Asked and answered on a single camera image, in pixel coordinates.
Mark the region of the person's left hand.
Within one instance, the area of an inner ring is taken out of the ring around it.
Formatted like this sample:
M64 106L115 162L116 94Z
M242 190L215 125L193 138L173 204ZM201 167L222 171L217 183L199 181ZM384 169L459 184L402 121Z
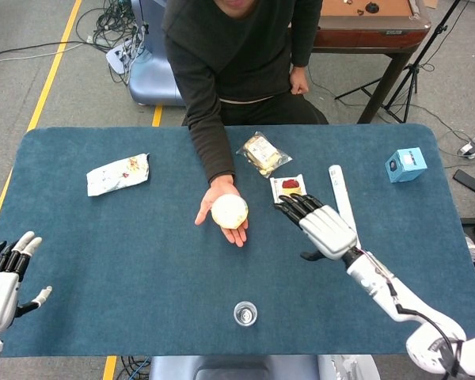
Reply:
M308 81L306 79L306 68L293 66L290 73L291 93L302 95L309 92Z

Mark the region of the robot right five-finger hand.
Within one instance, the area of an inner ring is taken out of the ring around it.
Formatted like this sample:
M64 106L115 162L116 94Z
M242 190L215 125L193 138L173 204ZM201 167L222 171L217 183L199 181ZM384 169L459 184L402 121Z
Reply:
M358 251L357 233L329 205L310 194L292 193L279 199L273 207L287 216L317 248L312 253L301 253L304 260L339 260L349 252Z

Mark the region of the person's right hand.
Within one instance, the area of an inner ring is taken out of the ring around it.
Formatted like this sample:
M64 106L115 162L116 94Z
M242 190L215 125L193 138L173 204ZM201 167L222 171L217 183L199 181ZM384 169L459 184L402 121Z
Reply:
M199 211L194 221L196 226L201 225L205 221L213 203L220 196L225 194L240 195L239 191L234 186L234 177L232 175L221 175L211 181L208 190L205 192L201 200ZM246 230L248 227L249 221L248 219L245 219L237 229L225 229L221 227L220 230L230 244L242 248L247 241Z

